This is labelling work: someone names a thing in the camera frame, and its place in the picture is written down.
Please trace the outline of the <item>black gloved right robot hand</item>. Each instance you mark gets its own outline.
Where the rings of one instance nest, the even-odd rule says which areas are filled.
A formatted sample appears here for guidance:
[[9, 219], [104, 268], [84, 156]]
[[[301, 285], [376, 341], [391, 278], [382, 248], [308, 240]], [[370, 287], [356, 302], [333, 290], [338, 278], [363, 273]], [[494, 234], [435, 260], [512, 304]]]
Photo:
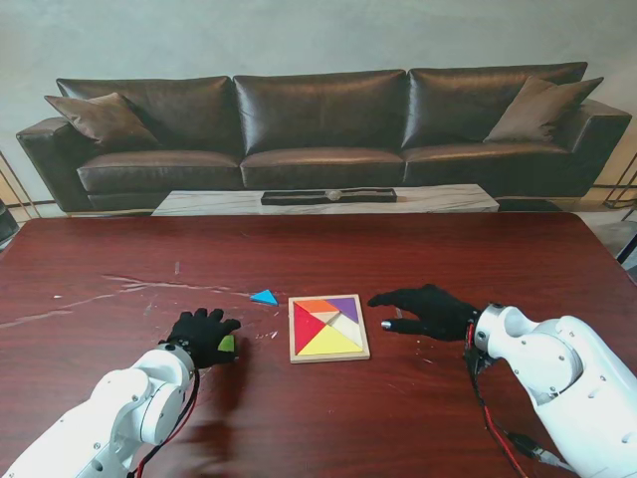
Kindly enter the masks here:
[[482, 314], [481, 310], [433, 284], [377, 294], [367, 305], [394, 307], [416, 317], [416, 320], [382, 321], [381, 327], [386, 332], [425, 336], [442, 342], [463, 341], [469, 326]]

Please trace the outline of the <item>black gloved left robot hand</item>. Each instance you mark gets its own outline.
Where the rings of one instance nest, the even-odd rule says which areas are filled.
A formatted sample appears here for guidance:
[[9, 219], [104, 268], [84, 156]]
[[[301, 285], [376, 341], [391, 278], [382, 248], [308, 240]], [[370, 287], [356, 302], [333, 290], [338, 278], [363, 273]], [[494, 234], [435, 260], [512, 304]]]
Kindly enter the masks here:
[[241, 328], [241, 322], [224, 319], [223, 316], [221, 309], [208, 312], [200, 308], [195, 312], [182, 312], [168, 337], [160, 343], [184, 349], [198, 369], [231, 363], [236, 359], [236, 353], [220, 351], [219, 347], [226, 337]]

